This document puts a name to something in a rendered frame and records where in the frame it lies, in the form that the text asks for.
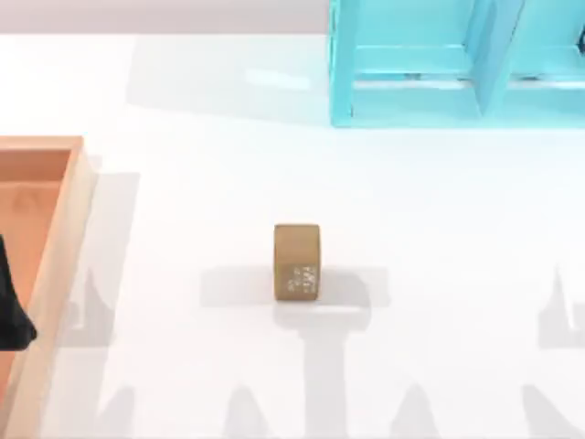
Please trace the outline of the brown wooden block clock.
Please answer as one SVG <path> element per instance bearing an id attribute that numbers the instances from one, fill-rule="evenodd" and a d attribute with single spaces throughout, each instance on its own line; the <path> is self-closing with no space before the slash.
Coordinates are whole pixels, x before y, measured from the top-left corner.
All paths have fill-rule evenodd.
<path id="1" fill-rule="evenodd" d="M 315 301 L 319 297 L 320 231 L 317 224 L 274 226 L 273 294 L 277 301 Z"/>

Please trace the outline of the light blue rack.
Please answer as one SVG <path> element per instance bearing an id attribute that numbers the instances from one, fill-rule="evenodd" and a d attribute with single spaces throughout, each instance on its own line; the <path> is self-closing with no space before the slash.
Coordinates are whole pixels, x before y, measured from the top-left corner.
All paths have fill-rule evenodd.
<path id="1" fill-rule="evenodd" d="M 329 0 L 337 127 L 585 129 L 585 0 Z"/>

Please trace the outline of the shallow salmon-coloured box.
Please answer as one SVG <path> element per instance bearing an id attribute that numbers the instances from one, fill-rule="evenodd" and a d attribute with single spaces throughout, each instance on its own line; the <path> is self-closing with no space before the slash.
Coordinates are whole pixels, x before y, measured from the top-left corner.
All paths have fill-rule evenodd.
<path id="1" fill-rule="evenodd" d="M 0 352 L 0 439 L 37 439 L 95 183 L 82 137 L 0 135 L 0 235 L 37 329 L 26 350 Z"/>

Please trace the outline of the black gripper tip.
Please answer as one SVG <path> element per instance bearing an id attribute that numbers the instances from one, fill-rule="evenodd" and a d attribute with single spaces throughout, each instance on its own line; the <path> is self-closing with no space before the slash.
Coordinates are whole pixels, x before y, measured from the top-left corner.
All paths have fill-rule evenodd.
<path id="1" fill-rule="evenodd" d="M 17 298 L 0 235 L 0 351 L 23 351 L 36 339 L 37 330 Z"/>

